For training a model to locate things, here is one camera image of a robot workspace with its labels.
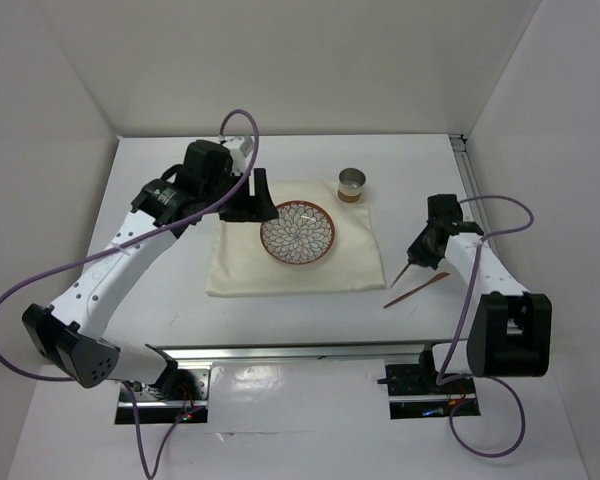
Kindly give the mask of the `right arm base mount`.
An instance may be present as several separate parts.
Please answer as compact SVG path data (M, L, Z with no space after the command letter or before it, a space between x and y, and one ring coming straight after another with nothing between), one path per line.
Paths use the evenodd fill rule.
M386 388L392 420L480 416L475 384L470 379L436 384L437 373L426 373L415 364L388 364L376 381Z

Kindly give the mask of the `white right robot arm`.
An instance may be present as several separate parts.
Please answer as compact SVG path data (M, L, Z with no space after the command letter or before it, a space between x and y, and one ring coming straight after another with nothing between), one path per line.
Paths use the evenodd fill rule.
M456 195L436 194L427 198L425 227L407 249L409 264L435 270L445 260L467 285L445 357L430 358L416 369L418 384L428 392L470 376L542 377L548 371L551 301L525 288L487 245L492 238L529 229L535 217L519 200L493 198L521 208L526 223L485 232L464 218L464 202Z

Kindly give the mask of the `floral plate with orange rim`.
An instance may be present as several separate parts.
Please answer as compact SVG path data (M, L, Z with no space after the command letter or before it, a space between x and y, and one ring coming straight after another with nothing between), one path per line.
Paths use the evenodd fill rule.
M276 206L278 217L260 227L265 252L287 265L308 265L322 259L335 243L336 226L319 205L291 200Z

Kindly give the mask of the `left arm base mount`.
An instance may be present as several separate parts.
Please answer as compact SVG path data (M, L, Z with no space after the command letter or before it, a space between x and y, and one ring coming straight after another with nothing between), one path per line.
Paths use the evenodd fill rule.
M208 421L208 396L211 380L210 363L185 363L175 383L167 393L139 382L131 392L120 387L114 423L133 425L132 399L135 399L141 425L172 424L184 416L183 424L204 424Z

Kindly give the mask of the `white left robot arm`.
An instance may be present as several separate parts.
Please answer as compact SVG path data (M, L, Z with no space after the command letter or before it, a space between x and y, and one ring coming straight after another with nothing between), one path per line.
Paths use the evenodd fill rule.
M85 389L106 380L141 383L156 399L169 397L184 375L175 359L149 344L105 337L121 302L151 264L206 214L225 222L277 218L263 168L249 170L255 141L248 136L196 140L184 160L145 184L108 247L49 305L22 316L39 352Z

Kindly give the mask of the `copper knife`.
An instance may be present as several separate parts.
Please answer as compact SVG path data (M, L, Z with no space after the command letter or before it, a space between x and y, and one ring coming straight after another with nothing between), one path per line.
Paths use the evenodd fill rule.
M389 301L387 304L385 304L383 306L383 309L388 309L388 308L408 299L409 297L419 293L420 291L426 289L427 287L447 278L448 276L449 276L448 272L441 272L441 273L434 275L433 277L431 277L429 280L427 280L423 284L419 285L418 287L415 287L415 288L407 291L406 293L396 297L395 299Z

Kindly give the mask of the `copper fork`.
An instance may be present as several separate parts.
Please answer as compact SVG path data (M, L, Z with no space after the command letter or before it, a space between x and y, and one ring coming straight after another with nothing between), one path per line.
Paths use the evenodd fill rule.
M404 276L404 274L407 272L410 266L411 263L407 262L407 264L400 270L400 272L396 275L394 280L390 283L388 287L389 289L392 289L399 282L399 280Z

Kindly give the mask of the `steel cup with cork base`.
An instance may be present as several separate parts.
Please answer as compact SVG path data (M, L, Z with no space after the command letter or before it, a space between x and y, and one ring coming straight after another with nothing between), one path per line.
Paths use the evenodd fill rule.
M366 184L366 175L359 169L348 167L338 175L338 198L345 203L358 202Z

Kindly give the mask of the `cream cloth napkin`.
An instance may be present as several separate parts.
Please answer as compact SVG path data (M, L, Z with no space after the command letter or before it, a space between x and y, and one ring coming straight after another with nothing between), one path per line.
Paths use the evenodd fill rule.
M335 241L321 259L290 265L274 259L260 239L258 223L219 224L206 283L214 297L274 294L341 293L383 288L381 256L364 199L345 203L334 181L275 182L276 205L308 201L326 210L335 225Z

